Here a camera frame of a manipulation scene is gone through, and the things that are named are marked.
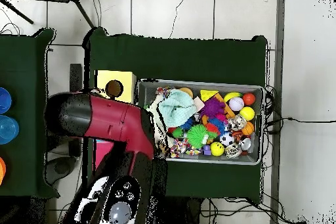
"dark green cloth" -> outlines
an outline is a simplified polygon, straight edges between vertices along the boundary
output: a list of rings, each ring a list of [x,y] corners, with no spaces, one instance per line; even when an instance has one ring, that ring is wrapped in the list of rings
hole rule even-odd
[[[264,87],[266,39],[251,41],[154,39],[88,33],[90,84],[95,70],[130,71],[138,78]],[[167,195],[250,197],[259,202],[261,166],[169,162]]]
[[[7,166],[1,196],[58,196],[44,178],[45,55],[53,37],[51,29],[32,37],[0,35],[0,87],[12,97],[12,106],[4,115],[14,118],[20,128],[14,140],[0,145]]]

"red ball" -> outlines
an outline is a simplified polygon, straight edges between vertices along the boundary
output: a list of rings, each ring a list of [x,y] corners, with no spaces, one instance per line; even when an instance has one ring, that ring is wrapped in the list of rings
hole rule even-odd
[[[255,102],[255,96],[252,93],[246,93],[243,96],[243,101],[245,105],[252,105]]]

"white wall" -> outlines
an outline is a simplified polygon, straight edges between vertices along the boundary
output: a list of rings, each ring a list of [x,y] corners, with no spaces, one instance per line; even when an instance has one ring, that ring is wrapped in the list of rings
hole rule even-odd
[[[336,120],[336,10],[329,2],[285,0],[284,118]],[[336,123],[285,122],[280,202],[286,218],[303,215],[311,224],[334,224],[335,138]]]

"yellow ball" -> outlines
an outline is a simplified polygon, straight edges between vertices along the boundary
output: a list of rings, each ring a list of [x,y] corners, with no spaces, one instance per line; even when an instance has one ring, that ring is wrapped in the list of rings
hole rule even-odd
[[[239,112],[247,121],[251,121],[255,117],[255,111],[249,107],[246,106]]]
[[[224,146],[222,143],[214,142],[210,145],[210,150],[213,156],[221,156],[224,153]]]

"white tile floor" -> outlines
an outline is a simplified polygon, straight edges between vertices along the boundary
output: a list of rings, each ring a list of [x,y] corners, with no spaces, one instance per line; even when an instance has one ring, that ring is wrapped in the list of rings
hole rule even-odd
[[[40,1],[10,0],[11,3],[30,17],[35,24],[28,22],[1,6],[13,23],[17,24],[22,34],[31,35],[43,27],[56,30],[53,41],[53,52],[48,52],[49,94],[69,90],[69,71],[71,63],[83,64],[84,52],[80,45],[90,30],[74,3],[46,3]],[[83,8],[98,25],[93,0],[80,0]],[[135,34],[149,37],[191,38],[191,39],[251,39],[255,35],[263,35],[274,49],[276,36],[276,0],[100,0],[102,9],[102,27],[110,35]],[[9,22],[0,11],[0,25]],[[270,53],[271,82],[273,82],[274,52]],[[67,152],[62,146],[53,152]],[[270,166],[271,151],[265,157]],[[270,172],[265,172],[264,191],[270,195]],[[49,224],[56,224],[60,210],[74,197],[77,176],[80,173],[80,161],[75,170],[56,184],[60,193],[59,199],[49,201]],[[244,206],[244,203],[233,204],[223,199],[214,199],[220,213],[230,214]],[[264,203],[269,206],[270,199],[265,197]],[[203,204],[209,210],[209,204]],[[201,217],[201,224],[209,224],[209,219]],[[233,216],[218,216],[217,224],[269,224],[269,216],[255,208],[246,208]]]

